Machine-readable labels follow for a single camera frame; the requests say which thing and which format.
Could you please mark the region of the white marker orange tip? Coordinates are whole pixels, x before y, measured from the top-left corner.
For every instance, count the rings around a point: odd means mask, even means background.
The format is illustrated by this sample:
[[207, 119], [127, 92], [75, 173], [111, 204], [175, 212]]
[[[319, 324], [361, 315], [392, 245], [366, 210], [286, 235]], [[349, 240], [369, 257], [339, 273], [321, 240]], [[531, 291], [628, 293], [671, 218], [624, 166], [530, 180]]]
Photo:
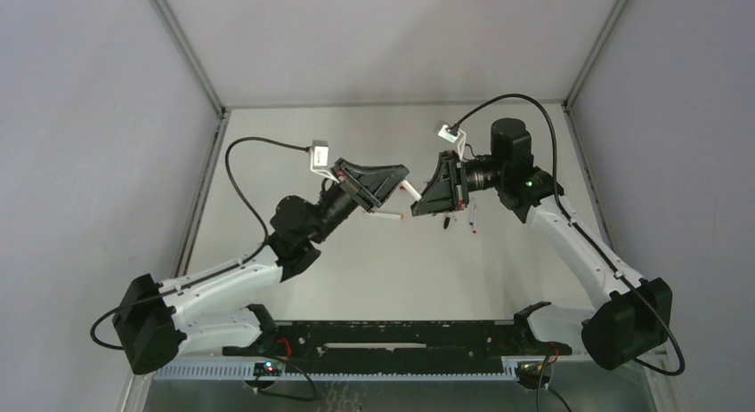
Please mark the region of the white marker orange tip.
[[401, 221], [405, 218], [404, 214], [391, 212], [366, 212], [365, 215], [391, 221]]

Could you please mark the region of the white marker green end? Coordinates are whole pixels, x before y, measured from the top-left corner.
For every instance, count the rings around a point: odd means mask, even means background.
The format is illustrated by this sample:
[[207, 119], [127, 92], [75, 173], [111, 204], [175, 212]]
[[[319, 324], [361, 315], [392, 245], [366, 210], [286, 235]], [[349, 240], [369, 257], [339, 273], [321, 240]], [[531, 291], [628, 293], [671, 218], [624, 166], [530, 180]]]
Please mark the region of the white marker green end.
[[414, 188], [414, 186], [410, 182], [406, 180], [402, 181], [400, 184], [400, 188], [410, 193], [410, 195], [413, 197], [415, 201], [419, 201], [420, 199], [422, 199], [422, 195]]

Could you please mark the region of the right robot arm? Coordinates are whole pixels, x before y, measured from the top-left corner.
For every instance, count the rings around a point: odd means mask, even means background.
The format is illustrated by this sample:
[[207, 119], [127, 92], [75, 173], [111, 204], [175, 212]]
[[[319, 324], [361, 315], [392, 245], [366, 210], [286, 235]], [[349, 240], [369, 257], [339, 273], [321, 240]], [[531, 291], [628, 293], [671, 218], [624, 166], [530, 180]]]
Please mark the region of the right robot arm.
[[535, 340], [583, 350], [598, 366], [613, 370], [673, 339], [670, 286], [631, 268], [585, 227], [563, 187], [535, 165], [522, 120], [495, 121], [489, 153], [470, 160], [463, 158], [463, 130], [442, 123], [437, 134], [454, 148], [440, 153], [433, 177], [410, 207], [412, 215], [461, 211], [472, 193], [495, 190], [500, 203], [556, 251], [589, 297], [588, 310], [541, 302], [521, 311]]

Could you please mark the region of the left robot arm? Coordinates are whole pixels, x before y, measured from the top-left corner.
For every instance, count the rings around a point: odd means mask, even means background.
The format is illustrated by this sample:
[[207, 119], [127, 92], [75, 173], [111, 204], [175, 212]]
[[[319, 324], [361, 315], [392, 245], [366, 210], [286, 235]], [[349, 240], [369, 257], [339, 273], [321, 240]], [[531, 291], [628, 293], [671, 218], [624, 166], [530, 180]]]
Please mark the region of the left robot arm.
[[340, 158], [333, 185], [316, 203], [289, 195], [271, 218], [272, 233], [252, 252], [194, 275], [131, 281], [112, 325], [132, 372], [145, 375], [196, 351], [274, 342], [275, 323], [251, 296], [306, 271], [317, 245], [357, 208], [381, 207], [406, 179], [403, 165], [359, 166]]

